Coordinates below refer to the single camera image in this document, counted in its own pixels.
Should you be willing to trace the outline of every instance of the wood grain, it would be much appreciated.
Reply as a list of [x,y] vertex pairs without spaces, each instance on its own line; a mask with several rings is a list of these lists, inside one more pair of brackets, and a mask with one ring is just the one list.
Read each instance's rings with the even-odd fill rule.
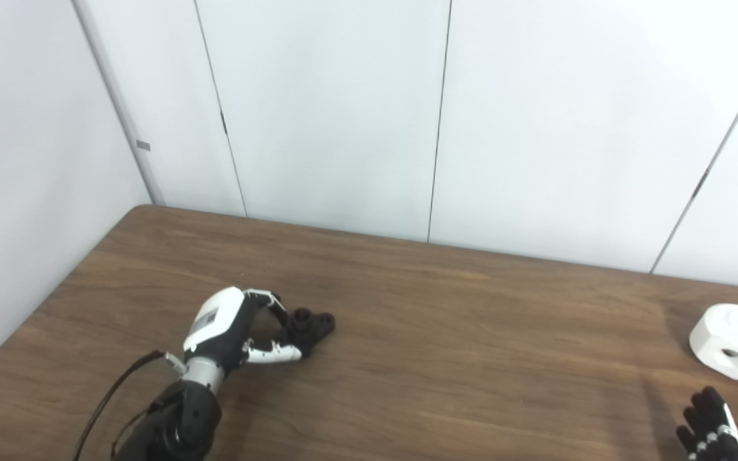
[[[683,459],[715,385],[687,334],[738,288],[172,208],[132,210],[0,348],[0,460],[67,459],[138,356],[226,286],[331,312],[313,358],[229,377],[210,459]],[[83,459],[174,379],[131,377]]]

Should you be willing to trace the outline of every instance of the black cable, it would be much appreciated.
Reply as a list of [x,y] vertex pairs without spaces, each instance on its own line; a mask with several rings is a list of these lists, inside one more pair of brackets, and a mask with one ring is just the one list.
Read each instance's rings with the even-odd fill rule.
[[133,374],[133,371],[138,370],[138,368],[143,367],[146,364],[149,364],[153,360],[160,359],[161,357],[164,357],[164,353],[160,350],[153,350],[151,353],[148,353],[146,356],[143,356],[141,359],[138,359],[134,362],[134,364],[130,365],[129,368],[125,371],[125,373],[121,374],[120,377],[118,377],[117,380],[113,383],[113,385],[110,387],[110,390],[108,393],[104,395],[104,398],[99,403],[99,406],[96,407],[96,409],[93,411],[93,415],[90,416],[90,420],[87,422],[87,425],[85,426],[84,431],[81,432],[81,437],[79,438],[78,443],[76,443],[76,449],[73,450],[73,459],[72,461],[79,461],[79,457],[81,456],[81,450],[85,447],[85,441],[87,441],[88,435],[90,435],[90,431],[93,430],[93,425],[95,425],[96,420],[99,419],[99,415],[102,414],[102,410],[104,407],[108,404],[108,401],[110,401],[110,398],[112,397],[112,394],[115,394],[115,391],[119,388],[121,383],[125,382],[127,379],[127,376]]
[[118,442],[121,441],[121,435],[123,435],[127,429],[129,429],[130,426],[133,425],[137,420],[139,420],[141,417],[147,414],[147,411],[149,408],[145,408],[138,412],[134,417],[131,418],[123,427],[121,427],[121,430],[118,432],[118,435],[115,436],[115,440],[113,441],[112,445],[110,446],[110,458],[115,458],[115,447],[118,446]]

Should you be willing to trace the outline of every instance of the white cube with holes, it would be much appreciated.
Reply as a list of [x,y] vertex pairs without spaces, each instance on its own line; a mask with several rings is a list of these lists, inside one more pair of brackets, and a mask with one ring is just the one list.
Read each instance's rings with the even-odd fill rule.
[[700,362],[738,380],[738,304],[709,307],[689,342]]

